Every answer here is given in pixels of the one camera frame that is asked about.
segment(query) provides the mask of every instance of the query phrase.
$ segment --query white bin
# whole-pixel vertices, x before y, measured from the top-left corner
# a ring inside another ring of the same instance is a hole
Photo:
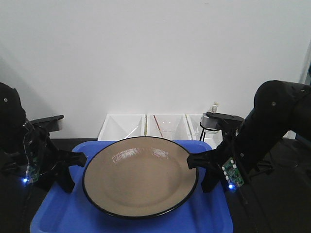
[[[186,114],[190,132],[193,140],[200,140],[202,127],[200,126],[202,114]],[[221,131],[206,131],[204,141],[208,143],[212,149],[215,149],[223,140]]]
[[[145,114],[107,114],[99,141],[118,141],[137,136],[145,136]]]
[[[191,140],[185,114],[148,114],[147,136]]]

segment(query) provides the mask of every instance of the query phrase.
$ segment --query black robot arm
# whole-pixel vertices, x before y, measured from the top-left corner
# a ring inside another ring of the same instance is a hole
[[[49,132],[58,130],[55,123],[62,118],[64,116],[60,115],[29,121],[18,92],[0,83],[0,149],[12,159],[1,171],[19,174],[22,170],[25,184],[44,183],[42,181],[49,178],[70,193],[74,182],[69,166],[84,166],[86,156],[60,150],[50,140]]]
[[[215,150],[198,157],[190,155],[189,168],[207,169],[202,183],[204,192],[211,191],[219,180],[240,186],[243,181],[238,170],[244,176],[253,168],[259,171],[259,162],[287,131],[311,140],[311,86],[268,81],[257,90],[254,109],[244,121],[232,115],[210,112],[206,115],[218,121],[223,141]]]

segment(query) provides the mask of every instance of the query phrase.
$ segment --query circuit board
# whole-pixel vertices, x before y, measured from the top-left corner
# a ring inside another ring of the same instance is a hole
[[[239,188],[244,184],[244,180],[232,157],[224,163],[222,170],[228,182],[229,189],[234,191],[236,188]]]
[[[34,183],[39,179],[40,168],[37,166],[37,158],[33,158],[35,166],[27,166],[26,177],[24,179],[25,184]]]

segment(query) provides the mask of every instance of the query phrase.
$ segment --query white wall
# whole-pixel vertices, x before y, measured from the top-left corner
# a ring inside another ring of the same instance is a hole
[[[0,82],[53,137],[97,137],[107,113],[246,117],[266,80],[297,82],[311,1],[0,0]]]

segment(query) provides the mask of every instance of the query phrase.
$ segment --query plate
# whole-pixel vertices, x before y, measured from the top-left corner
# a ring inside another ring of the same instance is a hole
[[[118,141],[97,153],[87,165],[83,190],[107,214],[148,218],[167,213],[194,191],[198,171],[188,169],[189,152],[157,137]]]

